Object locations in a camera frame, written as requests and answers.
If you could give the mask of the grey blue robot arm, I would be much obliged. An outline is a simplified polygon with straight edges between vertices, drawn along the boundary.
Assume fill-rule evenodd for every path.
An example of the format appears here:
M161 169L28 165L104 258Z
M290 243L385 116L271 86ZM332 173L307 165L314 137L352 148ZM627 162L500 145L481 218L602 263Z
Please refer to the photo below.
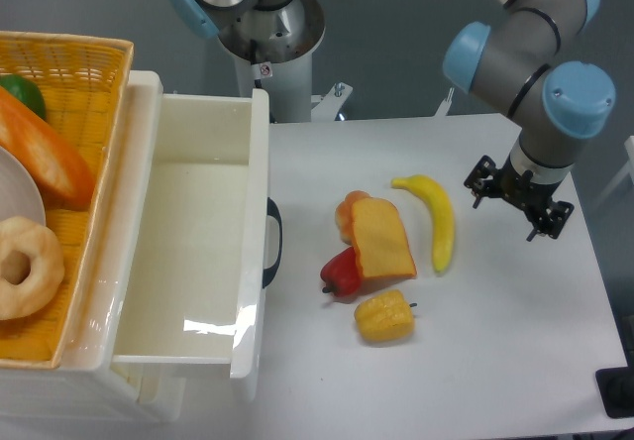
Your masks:
M465 186L477 201L501 199L523 212L533 236L556 239L575 208L553 195L603 130L616 89L594 64L554 59L584 31L600 0L498 1L507 20L496 29L481 22L462 28L443 72L520 133L504 165L482 157Z

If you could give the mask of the robot base column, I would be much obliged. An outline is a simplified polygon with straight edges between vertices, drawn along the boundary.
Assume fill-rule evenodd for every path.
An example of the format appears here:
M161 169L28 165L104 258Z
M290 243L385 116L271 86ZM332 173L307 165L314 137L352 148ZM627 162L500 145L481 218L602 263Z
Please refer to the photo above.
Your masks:
M325 34L317 0L169 0L196 36L216 39L232 58L239 92L264 90L277 123L307 122L313 53Z

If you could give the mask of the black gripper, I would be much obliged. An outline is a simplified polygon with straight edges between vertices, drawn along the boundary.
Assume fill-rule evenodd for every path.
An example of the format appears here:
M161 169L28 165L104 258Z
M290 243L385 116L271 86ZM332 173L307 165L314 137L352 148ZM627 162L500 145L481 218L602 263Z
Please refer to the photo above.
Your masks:
M484 155L464 181L464 186L475 198L478 208L485 198L501 198L521 210L532 225L527 241L537 236L558 239L575 206L570 202L553 201L559 184L540 184L532 179L533 172L515 171L510 161L497 168L493 159Z

